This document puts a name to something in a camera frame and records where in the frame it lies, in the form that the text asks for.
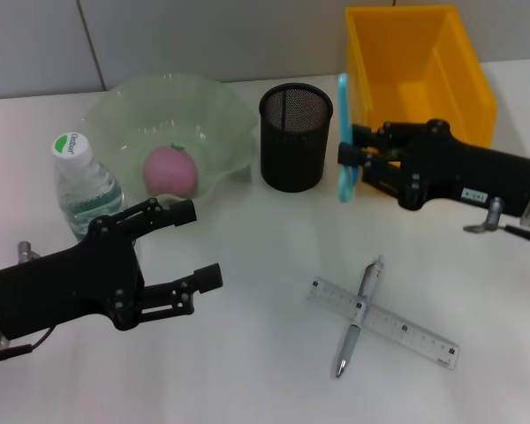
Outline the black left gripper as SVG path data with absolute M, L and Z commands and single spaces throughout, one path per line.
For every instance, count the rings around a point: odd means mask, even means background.
M 64 251 L 0 270 L 0 331 L 14 340 L 90 314 L 116 329 L 139 325 L 135 306 L 143 287 L 132 220 L 93 224 L 85 239 Z

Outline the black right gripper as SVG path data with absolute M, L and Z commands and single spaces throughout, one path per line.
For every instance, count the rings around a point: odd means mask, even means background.
M 499 198 L 506 215 L 520 217 L 530 201 L 529 158 L 461 142 L 442 120 L 386 122 L 376 130 L 353 124 L 352 144 L 340 143 L 337 152 L 342 202 L 353 195 L 355 170 L 362 182 L 392 195 L 411 211 L 434 199 L 488 208 Z

